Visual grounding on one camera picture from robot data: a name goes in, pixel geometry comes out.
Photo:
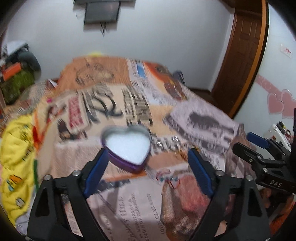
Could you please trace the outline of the purple heart-shaped tin box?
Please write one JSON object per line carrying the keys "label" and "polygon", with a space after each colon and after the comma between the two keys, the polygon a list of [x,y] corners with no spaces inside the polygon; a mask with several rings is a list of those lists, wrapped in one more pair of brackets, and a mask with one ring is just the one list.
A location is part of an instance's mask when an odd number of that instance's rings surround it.
{"label": "purple heart-shaped tin box", "polygon": [[130,173],[140,173],[149,159],[152,136],[143,125],[109,126],[101,133],[101,143],[112,164]]}

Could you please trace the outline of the white wall sticker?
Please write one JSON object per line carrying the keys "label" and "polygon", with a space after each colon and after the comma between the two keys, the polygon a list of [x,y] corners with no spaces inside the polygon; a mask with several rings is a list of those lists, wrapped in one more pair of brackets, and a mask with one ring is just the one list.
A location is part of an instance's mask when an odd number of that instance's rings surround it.
{"label": "white wall sticker", "polygon": [[287,57],[292,58],[292,51],[290,48],[281,44],[280,51],[281,51],[281,53],[285,54]]}

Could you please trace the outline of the green orange clutter pile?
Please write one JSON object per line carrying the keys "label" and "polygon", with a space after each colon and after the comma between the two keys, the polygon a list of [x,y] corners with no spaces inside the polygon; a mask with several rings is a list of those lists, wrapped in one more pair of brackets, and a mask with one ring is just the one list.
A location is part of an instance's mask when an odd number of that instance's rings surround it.
{"label": "green orange clutter pile", "polygon": [[1,49],[1,98],[12,104],[35,83],[41,66],[25,41],[7,42]]}

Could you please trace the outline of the newspaper print bed blanket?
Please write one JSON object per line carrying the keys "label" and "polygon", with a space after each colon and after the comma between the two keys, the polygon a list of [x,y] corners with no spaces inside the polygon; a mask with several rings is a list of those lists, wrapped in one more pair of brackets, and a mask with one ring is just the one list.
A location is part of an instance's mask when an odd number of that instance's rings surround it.
{"label": "newspaper print bed blanket", "polygon": [[13,240],[294,239],[295,144],[246,133],[180,73],[86,56],[17,88],[1,114]]}

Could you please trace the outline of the brown wooden door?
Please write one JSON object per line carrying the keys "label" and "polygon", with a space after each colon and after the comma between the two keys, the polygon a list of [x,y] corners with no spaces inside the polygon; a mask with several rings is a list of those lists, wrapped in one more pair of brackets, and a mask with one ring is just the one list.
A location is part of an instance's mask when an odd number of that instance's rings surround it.
{"label": "brown wooden door", "polygon": [[267,39],[266,1],[227,1],[235,8],[231,34],[211,91],[217,107],[234,118],[241,108],[263,58]]}

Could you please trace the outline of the yellow patterned cloth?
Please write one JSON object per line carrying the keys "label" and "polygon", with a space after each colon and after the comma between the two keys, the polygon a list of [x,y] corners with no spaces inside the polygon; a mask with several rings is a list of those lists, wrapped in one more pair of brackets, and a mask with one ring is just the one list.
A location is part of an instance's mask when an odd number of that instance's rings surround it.
{"label": "yellow patterned cloth", "polygon": [[11,121],[1,139],[1,203],[10,222],[25,214],[35,188],[31,115]]}

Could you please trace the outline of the dark blue bag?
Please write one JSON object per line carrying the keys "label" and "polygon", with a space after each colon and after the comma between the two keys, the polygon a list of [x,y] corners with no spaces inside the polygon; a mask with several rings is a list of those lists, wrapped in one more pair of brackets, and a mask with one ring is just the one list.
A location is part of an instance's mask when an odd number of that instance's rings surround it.
{"label": "dark blue bag", "polygon": [[178,71],[175,71],[173,73],[173,77],[178,80],[179,82],[181,82],[183,85],[185,85],[185,80],[184,80],[184,75],[182,73],[182,71],[178,70]]}

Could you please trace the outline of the pink heart wall decoration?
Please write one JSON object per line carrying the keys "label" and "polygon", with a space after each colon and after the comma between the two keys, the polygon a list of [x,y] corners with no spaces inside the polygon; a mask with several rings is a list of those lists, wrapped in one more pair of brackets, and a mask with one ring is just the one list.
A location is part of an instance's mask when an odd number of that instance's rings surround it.
{"label": "pink heart wall decoration", "polygon": [[282,118],[293,118],[295,98],[288,89],[279,90],[266,78],[258,75],[255,82],[267,93],[267,107],[270,114],[281,114]]}

